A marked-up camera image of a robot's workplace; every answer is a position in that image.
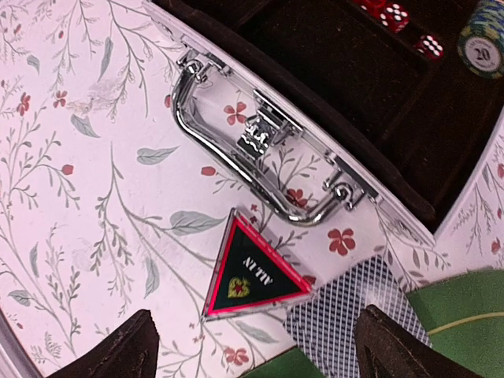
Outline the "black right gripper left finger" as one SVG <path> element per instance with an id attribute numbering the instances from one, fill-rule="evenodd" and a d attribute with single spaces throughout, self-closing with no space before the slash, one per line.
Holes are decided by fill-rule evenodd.
<path id="1" fill-rule="evenodd" d="M 154 378 L 159 342 L 151 312 L 140 309 L 96 347 L 51 376 Z"/>

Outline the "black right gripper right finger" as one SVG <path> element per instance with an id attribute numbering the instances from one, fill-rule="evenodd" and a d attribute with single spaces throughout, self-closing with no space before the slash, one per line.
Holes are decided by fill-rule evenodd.
<path id="1" fill-rule="evenodd" d="M 361 377 L 478 376 L 424 345 L 374 305 L 360 314 L 354 337 Z"/>

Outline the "triangular all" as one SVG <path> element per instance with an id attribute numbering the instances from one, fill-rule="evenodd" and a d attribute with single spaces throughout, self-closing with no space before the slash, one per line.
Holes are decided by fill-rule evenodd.
<path id="1" fill-rule="evenodd" d="M 216 321 L 311 298 L 310 283 L 238 209 L 230 210 L 209 282 L 202 319 Z"/>

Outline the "aluminium poker case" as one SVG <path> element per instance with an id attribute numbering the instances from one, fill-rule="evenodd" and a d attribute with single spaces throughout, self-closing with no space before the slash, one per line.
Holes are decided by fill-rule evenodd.
<path id="1" fill-rule="evenodd" d="M 503 108 L 503 78 L 457 43 L 478 1 L 396 1 L 435 36 L 429 60 L 354 1 L 147 1 L 186 51 L 172 117 L 278 217 L 300 227 L 378 209 L 402 235 L 434 231 Z"/>

